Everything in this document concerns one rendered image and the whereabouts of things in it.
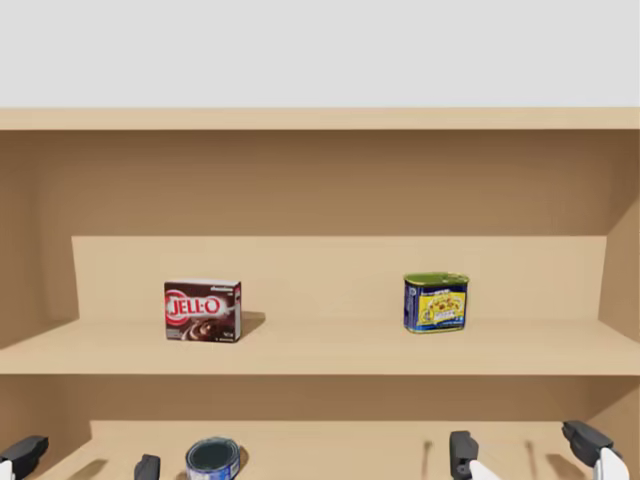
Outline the green and blue rectangular can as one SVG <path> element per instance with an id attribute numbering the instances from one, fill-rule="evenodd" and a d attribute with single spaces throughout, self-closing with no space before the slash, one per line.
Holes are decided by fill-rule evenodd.
<path id="1" fill-rule="evenodd" d="M 404 327 L 416 334 L 463 330 L 469 277 L 451 272 L 404 276 Z"/>

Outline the brown and red carton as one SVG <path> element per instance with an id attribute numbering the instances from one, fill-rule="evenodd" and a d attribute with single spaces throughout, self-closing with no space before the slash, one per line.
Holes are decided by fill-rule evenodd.
<path id="1" fill-rule="evenodd" d="M 240 281 L 181 279 L 164 282 L 168 340 L 235 343 L 242 334 Z"/>

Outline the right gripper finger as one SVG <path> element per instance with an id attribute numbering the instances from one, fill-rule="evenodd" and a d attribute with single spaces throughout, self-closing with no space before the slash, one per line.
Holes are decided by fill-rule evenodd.
<path id="1" fill-rule="evenodd" d="M 501 480 L 482 464 L 479 445 L 469 431 L 453 431 L 449 435 L 449 462 L 452 480 Z"/>
<path id="2" fill-rule="evenodd" d="M 592 469 L 593 480 L 629 480 L 629 469 L 607 435 L 578 420 L 564 421 L 562 433 L 574 456 Z"/>

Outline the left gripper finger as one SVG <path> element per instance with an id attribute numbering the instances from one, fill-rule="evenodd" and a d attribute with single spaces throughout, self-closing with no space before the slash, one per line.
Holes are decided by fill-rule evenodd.
<path id="1" fill-rule="evenodd" d="M 155 455 L 143 454 L 134 467 L 134 480 L 159 480 L 161 459 Z"/>
<path id="2" fill-rule="evenodd" d="M 0 480 L 24 480 L 47 452 L 49 438 L 28 436 L 0 452 Z"/>

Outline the blue flat can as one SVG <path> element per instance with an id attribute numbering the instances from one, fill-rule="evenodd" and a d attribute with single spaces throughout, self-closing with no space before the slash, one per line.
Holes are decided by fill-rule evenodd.
<path id="1" fill-rule="evenodd" d="M 185 462 L 188 480 L 234 480 L 240 471 L 240 447 L 228 438 L 203 439 L 190 447 Z"/>

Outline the pale wooden shelf unit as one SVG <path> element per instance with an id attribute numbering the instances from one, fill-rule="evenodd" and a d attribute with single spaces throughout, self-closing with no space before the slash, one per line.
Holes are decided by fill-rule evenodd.
<path id="1" fill-rule="evenodd" d="M 0 107 L 0 450 L 40 480 L 440 480 L 448 436 L 511 480 L 640 480 L 640 109 Z M 469 277 L 463 330 L 404 276 Z M 164 282 L 240 281 L 235 343 L 168 340 Z"/>

